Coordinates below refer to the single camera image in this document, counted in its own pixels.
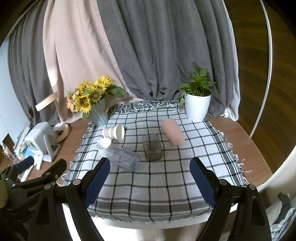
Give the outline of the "clear plastic printed cup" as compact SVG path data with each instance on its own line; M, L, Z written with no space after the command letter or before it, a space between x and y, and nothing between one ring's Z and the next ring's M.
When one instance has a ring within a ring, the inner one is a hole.
M134 172L140 166L140 155L124 148L110 147L105 156L112 164L126 171Z

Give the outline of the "patterned white paper cup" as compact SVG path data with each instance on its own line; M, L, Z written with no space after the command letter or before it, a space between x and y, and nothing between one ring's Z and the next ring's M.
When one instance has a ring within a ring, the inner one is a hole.
M122 125L104 128L102 130L102 135L105 138L116 139L121 141L125 137L125 128Z

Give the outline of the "clear square glass cup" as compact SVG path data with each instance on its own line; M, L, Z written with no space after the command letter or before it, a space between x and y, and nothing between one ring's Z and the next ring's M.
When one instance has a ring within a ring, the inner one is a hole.
M157 134L144 135L142 137L142 144L148 161L158 161L163 157L163 150Z

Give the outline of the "pink plastic cup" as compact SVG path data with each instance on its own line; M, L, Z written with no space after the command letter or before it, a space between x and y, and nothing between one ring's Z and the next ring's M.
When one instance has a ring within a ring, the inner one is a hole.
M170 118L163 121L161 128L172 145L179 146L185 141L183 132L174 119Z

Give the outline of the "white desk appliance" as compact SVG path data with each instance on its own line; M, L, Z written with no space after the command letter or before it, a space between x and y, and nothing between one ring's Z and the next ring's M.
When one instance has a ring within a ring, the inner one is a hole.
M34 165L41 169L43 161L53 162L61 145L55 143L56 134L47 122L38 123L25 137L25 143L34 155Z

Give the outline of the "round wooden tray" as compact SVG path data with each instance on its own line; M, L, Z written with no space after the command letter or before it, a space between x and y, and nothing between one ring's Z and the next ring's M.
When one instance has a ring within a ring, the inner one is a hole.
M60 143L69 135L70 127L67 123L61 122L61 123L57 123L53 127L53 131L56 134L56 139L54 143Z

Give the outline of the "sunflower bouquet blue vase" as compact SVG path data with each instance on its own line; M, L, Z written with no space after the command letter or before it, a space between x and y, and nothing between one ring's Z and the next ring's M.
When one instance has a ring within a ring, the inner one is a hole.
M100 76L93 82L85 80L74 91L68 91L66 106L72 113L80 113L84 120L90 118L95 126L100 127L108 122L108 95L121 97L127 95L127 91L116 86L111 78Z

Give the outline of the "black white plaid tablecloth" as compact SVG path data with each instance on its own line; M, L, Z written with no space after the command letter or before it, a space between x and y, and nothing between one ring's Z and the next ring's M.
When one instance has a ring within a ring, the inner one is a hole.
M113 140L141 157L139 168L129 172L111 165L99 196L88 211L91 216L125 222L162 222L200 216L211 211L190 173L189 163L198 157L220 179L245 186L241 169L224 134L208 120L189 121L176 101L141 101L120 104L109 112L108 127L122 125L125 137ZM161 124L174 119L185 141L174 146ZM157 134L163 150L158 161L145 157L142 137Z

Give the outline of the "white pot green plant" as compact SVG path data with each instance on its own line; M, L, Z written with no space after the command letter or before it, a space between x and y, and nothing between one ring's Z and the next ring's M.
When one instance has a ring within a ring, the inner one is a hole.
M216 82L208 77L208 69L192 68L192 71L194 75L178 88L182 92L179 107L185 107L188 120L201 122L208 112L211 95L217 92L213 90Z

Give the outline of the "beige curtain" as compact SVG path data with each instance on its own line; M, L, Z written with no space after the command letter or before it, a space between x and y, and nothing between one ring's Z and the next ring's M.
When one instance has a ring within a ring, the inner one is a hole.
M59 92L59 111L67 123L80 114L67 109L66 94L82 81L111 78L128 94L107 97L108 107L136 102L112 52L96 1L48 1L43 23L43 49L53 91Z

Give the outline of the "grey curtain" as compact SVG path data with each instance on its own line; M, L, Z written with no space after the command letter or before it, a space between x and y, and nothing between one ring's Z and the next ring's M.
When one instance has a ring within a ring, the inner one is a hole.
M223 1L96 1L112 52L129 90L140 100L175 100L192 68L216 82L208 114L238 120L234 33ZM9 37L11 84L30 124L58 121L43 49L48 1L36 2Z

